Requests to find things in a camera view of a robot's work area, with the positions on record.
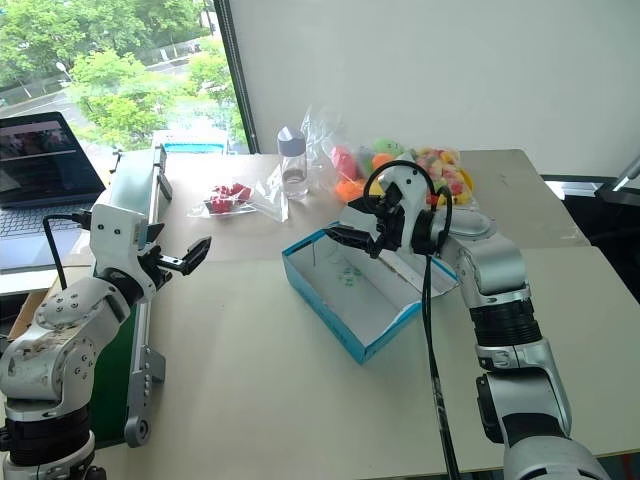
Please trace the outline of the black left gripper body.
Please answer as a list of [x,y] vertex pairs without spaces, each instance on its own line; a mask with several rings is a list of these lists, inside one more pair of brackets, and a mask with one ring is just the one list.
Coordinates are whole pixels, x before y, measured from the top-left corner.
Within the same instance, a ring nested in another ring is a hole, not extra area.
[[138,250],[134,260],[134,281],[138,296],[154,296],[172,278],[183,272],[183,260],[164,255],[159,245]]

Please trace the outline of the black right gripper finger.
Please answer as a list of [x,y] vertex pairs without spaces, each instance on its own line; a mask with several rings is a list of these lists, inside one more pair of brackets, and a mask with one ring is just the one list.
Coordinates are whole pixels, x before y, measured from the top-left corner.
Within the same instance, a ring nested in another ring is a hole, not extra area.
[[334,225],[324,229],[324,233],[331,240],[350,248],[369,251],[374,245],[370,233],[348,226]]
[[372,195],[367,198],[361,196],[348,202],[347,206],[365,214],[378,215],[380,213],[380,196]]

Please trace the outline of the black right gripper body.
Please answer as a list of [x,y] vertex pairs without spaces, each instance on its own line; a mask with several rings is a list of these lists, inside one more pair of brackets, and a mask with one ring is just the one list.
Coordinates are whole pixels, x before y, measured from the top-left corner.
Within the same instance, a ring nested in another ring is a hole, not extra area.
[[400,205],[403,194],[392,182],[383,195],[368,198],[368,208],[376,217],[379,236],[370,244],[369,256],[378,258],[383,250],[396,251],[401,247],[405,224],[405,210]]

